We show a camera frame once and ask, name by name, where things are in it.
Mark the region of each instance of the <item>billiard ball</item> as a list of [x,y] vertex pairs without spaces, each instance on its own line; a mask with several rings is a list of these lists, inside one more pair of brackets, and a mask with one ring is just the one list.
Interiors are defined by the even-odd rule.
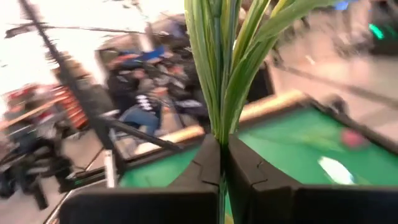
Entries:
[[343,128],[341,131],[341,141],[345,146],[358,148],[366,145],[367,139],[355,130]]

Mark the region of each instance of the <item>pool table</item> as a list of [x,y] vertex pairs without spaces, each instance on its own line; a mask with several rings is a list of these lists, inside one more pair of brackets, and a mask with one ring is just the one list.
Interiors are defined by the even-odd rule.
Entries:
[[[360,132],[367,142],[356,148],[345,146],[341,142],[344,128]],[[169,185],[195,157],[200,147],[198,137],[203,134],[200,127],[191,126],[164,136],[180,142],[185,150],[126,172],[120,186]],[[303,184],[398,185],[398,147],[393,142],[355,123],[343,111],[321,105],[299,91],[246,105],[237,136]],[[158,150],[145,143],[136,153]],[[228,196],[226,212],[231,214]]]

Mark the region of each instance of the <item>tiled floor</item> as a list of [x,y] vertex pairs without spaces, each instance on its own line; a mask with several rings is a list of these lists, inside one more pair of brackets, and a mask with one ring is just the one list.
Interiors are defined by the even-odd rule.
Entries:
[[[322,20],[327,22],[328,19],[318,14],[310,16],[310,22],[315,25],[322,23]],[[271,68],[277,93],[295,88],[316,99],[331,93],[338,94],[348,102],[350,115],[354,119],[398,142],[397,59],[361,56],[343,60],[335,53],[331,36],[336,34],[323,26],[322,29],[315,28],[294,43],[281,47],[285,65],[294,68],[295,72]],[[359,94],[358,91],[353,91],[358,88],[362,90]],[[373,96],[379,98],[368,97],[363,92],[373,93]],[[167,122],[164,126],[170,130],[176,129],[171,120],[171,117],[164,119]],[[65,145],[65,153],[75,160],[77,166],[82,167],[86,167],[101,149],[93,132],[77,142],[66,142]],[[101,167],[102,164],[103,157],[99,156],[91,168]],[[63,196],[57,193],[57,184],[53,179],[45,180],[43,185],[49,196],[48,209],[39,212],[31,197],[16,193],[9,200],[0,200],[0,222],[42,223]]]

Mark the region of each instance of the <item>red object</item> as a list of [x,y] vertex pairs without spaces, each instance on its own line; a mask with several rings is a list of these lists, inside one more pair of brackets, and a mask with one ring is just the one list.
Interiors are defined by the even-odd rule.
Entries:
[[345,128],[341,132],[341,140],[348,147],[361,147],[366,144],[366,138],[352,129]]
[[38,115],[38,119],[39,121],[43,121],[45,118],[48,118],[49,116],[52,116],[53,114],[49,111],[44,111],[43,113],[41,113],[40,115]]
[[7,101],[15,100],[15,99],[23,98],[23,97],[28,97],[29,94],[34,95],[34,91],[36,89],[37,89],[36,84],[29,84],[29,85],[25,85],[24,87],[22,87],[19,90],[15,90],[15,91],[6,93],[5,96],[7,98]]
[[64,97],[64,99],[60,101],[60,104],[67,111],[67,116],[74,127],[77,129],[84,127],[87,123],[87,117],[72,92],[64,86],[58,86],[54,88],[53,91],[56,97]]

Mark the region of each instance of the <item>green leaf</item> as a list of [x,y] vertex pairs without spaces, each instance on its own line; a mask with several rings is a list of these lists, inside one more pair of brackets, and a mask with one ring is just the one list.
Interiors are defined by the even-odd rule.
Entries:
[[236,28],[239,19],[239,10],[242,0],[227,0],[223,4],[223,13],[221,15],[221,31],[223,36],[223,86],[221,87],[222,93],[225,92],[226,85],[228,84],[229,73],[232,70],[232,52],[233,44],[235,41]]
[[265,10],[271,0],[253,0],[246,19],[243,22],[241,31],[236,39],[235,49],[233,52],[233,67],[237,66],[245,50],[249,46],[257,31],[258,25],[264,15]]
[[272,10],[271,17],[274,17],[279,11],[291,5],[294,0],[279,0],[275,8]]
[[271,37],[263,42],[258,42],[241,59],[233,71],[224,99],[222,119],[223,128],[228,133],[233,133],[239,123],[239,117],[246,102],[251,83],[268,51],[274,46],[278,37]]
[[263,24],[255,39],[256,41],[260,41],[275,36],[288,28],[289,25],[293,24],[296,19],[306,16],[312,9],[329,6],[337,1],[338,0],[295,0],[292,4],[277,12],[276,15]]
[[200,85],[206,98],[212,129],[218,129],[220,100],[216,86],[213,12],[208,0],[185,0],[184,3],[185,19]]

